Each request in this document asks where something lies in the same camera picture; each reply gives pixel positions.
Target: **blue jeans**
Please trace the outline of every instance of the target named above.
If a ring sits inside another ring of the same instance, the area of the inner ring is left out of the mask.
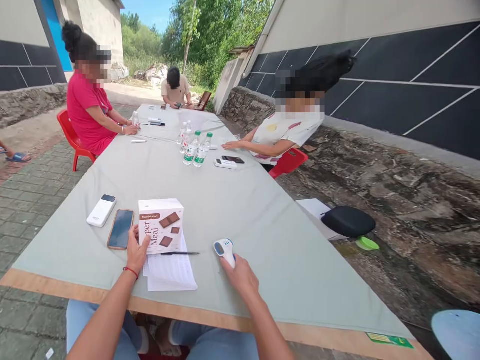
[[[89,323],[96,304],[70,300],[66,310],[66,351],[70,352],[75,341]],[[257,360],[257,342],[252,334],[225,330],[185,321],[173,321],[170,341],[191,348],[188,360]],[[137,351],[142,345],[142,334],[132,315],[127,311],[114,360],[138,360]]]

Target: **red t-shirt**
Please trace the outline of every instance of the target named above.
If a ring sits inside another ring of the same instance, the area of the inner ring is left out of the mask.
[[[91,84],[76,71],[68,83],[66,106],[71,124],[83,146],[95,155],[103,153],[117,134],[96,122],[87,109],[100,106],[105,115],[113,109],[105,90]]]

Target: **brick pavement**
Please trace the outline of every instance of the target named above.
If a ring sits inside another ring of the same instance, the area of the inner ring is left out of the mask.
[[[92,165],[80,157],[73,172],[74,150],[63,136],[30,154],[28,163],[0,168],[0,278]],[[45,359],[50,348],[52,360],[64,359],[67,303],[0,286],[0,359]]]

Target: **person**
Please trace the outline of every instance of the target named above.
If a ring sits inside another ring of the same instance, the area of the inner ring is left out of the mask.
[[[102,88],[110,52],[100,50],[72,21],[63,25],[61,38],[75,65],[66,93],[68,116],[83,146],[98,156],[118,134],[136,135],[138,129],[112,107]]]
[[[138,244],[138,225],[129,231],[127,264],[100,305],[70,300],[66,310],[67,360],[137,360],[138,354],[153,354],[160,344],[191,347],[189,360],[293,360],[294,355],[259,292],[259,280],[247,260],[235,254],[232,268],[220,259],[226,275],[246,304],[254,333],[242,333],[210,326],[168,321],[152,339],[138,327],[127,306],[135,281],[147,258],[150,236]]]
[[[176,66],[168,69],[166,79],[161,83],[161,97],[165,104],[169,104],[172,109],[181,107],[193,110],[195,108],[195,105],[192,103],[189,81],[185,75],[180,75],[180,70]]]
[[[0,154],[6,154],[6,160],[14,163],[26,163],[32,160],[30,155],[15,152],[0,140]]]
[[[284,153],[302,147],[325,118],[321,100],[325,92],[347,74],[355,62],[349,51],[323,56],[282,81],[276,92],[279,111],[239,141],[222,145],[226,150],[247,149],[265,168],[272,170]]]

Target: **blue sky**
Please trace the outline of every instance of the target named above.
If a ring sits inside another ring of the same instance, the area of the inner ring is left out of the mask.
[[[174,4],[174,0],[122,0],[125,9],[121,10],[122,14],[137,13],[140,21],[151,27],[154,23],[156,28],[163,32],[170,19],[170,8]]]

